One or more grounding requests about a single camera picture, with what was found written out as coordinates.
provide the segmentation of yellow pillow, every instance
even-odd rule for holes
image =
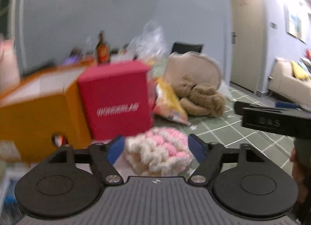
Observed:
[[[309,79],[309,75],[300,65],[298,65],[295,61],[292,61],[292,60],[290,61],[290,63],[292,65],[294,76],[297,79],[300,79],[300,80],[308,80]]]

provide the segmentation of brown fuzzy fabric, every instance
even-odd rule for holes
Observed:
[[[181,106],[189,115],[219,117],[225,111],[226,100],[215,87],[207,84],[195,84],[189,77],[180,83],[172,84]]]

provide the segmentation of pink and white yarn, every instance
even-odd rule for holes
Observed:
[[[177,176],[192,161],[187,135],[175,128],[154,127],[128,137],[124,151],[140,176]]]

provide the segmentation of yellow cardboard box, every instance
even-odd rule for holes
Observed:
[[[76,79],[86,66],[52,68],[0,93],[0,160],[40,162],[63,135],[75,149],[92,139]]]

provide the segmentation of brown bottle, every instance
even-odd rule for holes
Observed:
[[[96,46],[97,61],[99,64],[110,62],[109,45],[104,41],[104,32],[99,33],[99,42]]]

